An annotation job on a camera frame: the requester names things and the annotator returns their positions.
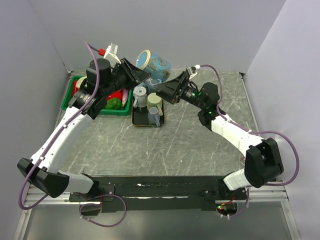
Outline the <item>light green mug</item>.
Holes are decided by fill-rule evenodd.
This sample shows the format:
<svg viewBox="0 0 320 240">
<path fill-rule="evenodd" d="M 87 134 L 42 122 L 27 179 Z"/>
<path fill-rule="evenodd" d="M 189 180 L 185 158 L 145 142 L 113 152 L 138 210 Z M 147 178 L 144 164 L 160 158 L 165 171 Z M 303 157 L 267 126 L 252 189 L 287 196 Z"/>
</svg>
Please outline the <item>light green mug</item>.
<svg viewBox="0 0 320 240">
<path fill-rule="evenodd" d="M 163 116 L 163 99 L 159 97 L 155 92 L 150 93 L 147 96 L 147 110 L 149 111 L 151 108 L 157 108 L 159 115 Z"/>
</svg>

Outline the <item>blue butterfly mug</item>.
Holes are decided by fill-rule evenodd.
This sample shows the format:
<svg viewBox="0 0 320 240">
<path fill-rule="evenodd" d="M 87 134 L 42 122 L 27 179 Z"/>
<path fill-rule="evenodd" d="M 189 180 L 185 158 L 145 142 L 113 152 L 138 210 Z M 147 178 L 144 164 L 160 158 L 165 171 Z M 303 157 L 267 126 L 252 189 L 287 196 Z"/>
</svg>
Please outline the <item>blue butterfly mug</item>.
<svg viewBox="0 0 320 240">
<path fill-rule="evenodd" d="M 161 84 L 168 80 L 172 71 L 172 65 L 167 60 L 148 49 L 139 54 L 135 65 L 150 74 L 147 80 L 139 84 L 140 86 L 147 86 L 152 82 L 156 83 L 156 85 Z"/>
</svg>

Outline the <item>lavender blue small mug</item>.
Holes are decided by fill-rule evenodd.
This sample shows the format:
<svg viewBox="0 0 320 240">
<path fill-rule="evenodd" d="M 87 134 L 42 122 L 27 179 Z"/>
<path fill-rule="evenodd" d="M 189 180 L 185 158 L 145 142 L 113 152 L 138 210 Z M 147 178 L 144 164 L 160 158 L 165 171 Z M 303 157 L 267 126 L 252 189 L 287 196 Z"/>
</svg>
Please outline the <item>lavender blue small mug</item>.
<svg viewBox="0 0 320 240">
<path fill-rule="evenodd" d="M 159 127 L 161 125 L 160 123 L 160 113 L 156 107 L 151 107 L 148 110 L 148 121 L 152 125 L 156 125 Z"/>
</svg>

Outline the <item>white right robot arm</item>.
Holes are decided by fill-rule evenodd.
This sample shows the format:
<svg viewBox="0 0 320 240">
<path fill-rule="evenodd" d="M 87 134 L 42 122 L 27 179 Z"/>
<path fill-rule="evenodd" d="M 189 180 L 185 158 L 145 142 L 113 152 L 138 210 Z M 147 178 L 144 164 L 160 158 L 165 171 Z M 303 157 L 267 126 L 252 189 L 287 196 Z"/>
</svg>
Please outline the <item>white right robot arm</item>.
<svg viewBox="0 0 320 240">
<path fill-rule="evenodd" d="M 236 190 L 245 187 L 260 188 L 284 172 L 277 142 L 264 139 L 232 124 L 232 119 L 220 110 L 218 86 L 206 82 L 201 89 L 189 80 L 184 71 L 178 77 L 160 83 L 156 94 L 170 104 L 184 100 L 200 109 L 200 123 L 236 147 L 245 157 L 244 167 L 231 172 L 219 180 L 218 193 L 230 199 Z"/>
</svg>

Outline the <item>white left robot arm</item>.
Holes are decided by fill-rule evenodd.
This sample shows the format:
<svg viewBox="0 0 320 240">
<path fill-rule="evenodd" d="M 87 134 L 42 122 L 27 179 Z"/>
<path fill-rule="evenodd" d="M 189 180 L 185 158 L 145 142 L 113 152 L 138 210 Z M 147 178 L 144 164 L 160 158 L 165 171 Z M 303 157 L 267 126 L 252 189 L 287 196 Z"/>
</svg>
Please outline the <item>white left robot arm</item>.
<svg viewBox="0 0 320 240">
<path fill-rule="evenodd" d="M 17 168 L 29 183 L 52 198 L 70 190 L 87 201 L 99 195 L 97 183 L 85 174 L 64 173 L 61 168 L 72 143 L 107 104 L 107 97 L 120 89 L 131 90 L 150 77 L 125 58 L 115 66 L 98 58 L 86 69 L 86 79 L 68 103 L 63 119 L 42 147 L 29 159 L 21 158 Z"/>
</svg>

